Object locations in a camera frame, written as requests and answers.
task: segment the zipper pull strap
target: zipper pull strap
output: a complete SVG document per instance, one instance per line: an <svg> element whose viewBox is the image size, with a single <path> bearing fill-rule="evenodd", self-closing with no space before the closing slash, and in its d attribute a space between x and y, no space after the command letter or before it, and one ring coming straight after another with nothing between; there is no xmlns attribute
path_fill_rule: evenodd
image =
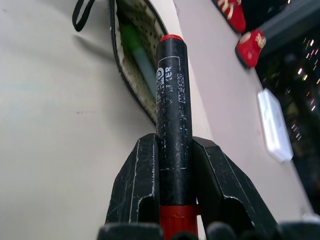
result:
<svg viewBox="0 0 320 240"><path fill-rule="evenodd" d="M93 6L93 4L95 2L95 0L90 0L88 2L88 4L86 5L86 7L84 9L84 12L82 14L81 19L77 23L77 20L78 20L79 14L80 14L80 10L81 10L81 7L84 4L84 1L85 0L78 0L78 2L76 3L76 5L74 7L73 14L72 14L72 24L74 26L74 29L77 32L80 32L84 28L84 26L86 25L86 22L88 20L91 8L92 8L92 6Z"/></svg>

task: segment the white object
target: white object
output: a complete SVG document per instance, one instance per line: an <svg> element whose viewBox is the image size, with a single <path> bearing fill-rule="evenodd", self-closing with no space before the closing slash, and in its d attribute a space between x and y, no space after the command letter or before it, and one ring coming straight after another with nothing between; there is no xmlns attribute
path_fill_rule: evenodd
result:
<svg viewBox="0 0 320 240"><path fill-rule="evenodd" d="M266 149L279 162L290 161L294 154L278 99L265 89L258 93L258 103Z"/></svg>
<svg viewBox="0 0 320 240"><path fill-rule="evenodd" d="M307 223L320 224L320 216L315 213L305 213L302 220Z"/></svg>

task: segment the beige surface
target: beige surface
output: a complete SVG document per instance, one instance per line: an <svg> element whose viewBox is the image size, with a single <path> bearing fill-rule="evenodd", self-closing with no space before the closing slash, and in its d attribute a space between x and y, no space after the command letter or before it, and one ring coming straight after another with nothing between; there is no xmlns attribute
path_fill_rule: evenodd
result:
<svg viewBox="0 0 320 240"><path fill-rule="evenodd" d="M277 221L300 220L311 208L291 162L265 149L255 70L238 62L239 40L211 0L174 0L214 141L252 180Z"/></svg>
<svg viewBox="0 0 320 240"><path fill-rule="evenodd" d="M95 239L117 173L155 130L118 72L106 1L81 33L76 2L0 0L1 240ZM155 5L180 34L173 2ZM192 76L193 130L210 138Z"/></svg>

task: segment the red marker cap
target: red marker cap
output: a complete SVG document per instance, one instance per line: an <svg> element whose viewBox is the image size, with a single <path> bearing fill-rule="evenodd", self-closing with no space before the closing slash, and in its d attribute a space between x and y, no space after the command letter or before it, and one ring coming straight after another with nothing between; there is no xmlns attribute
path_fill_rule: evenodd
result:
<svg viewBox="0 0 320 240"><path fill-rule="evenodd" d="M174 35L174 34L168 34L168 35L165 35L161 38L160 40L160 43L166 39L179 39L181 41L184 42L184 40L182 39L182 37L178 36L178 35Z"/></svg>

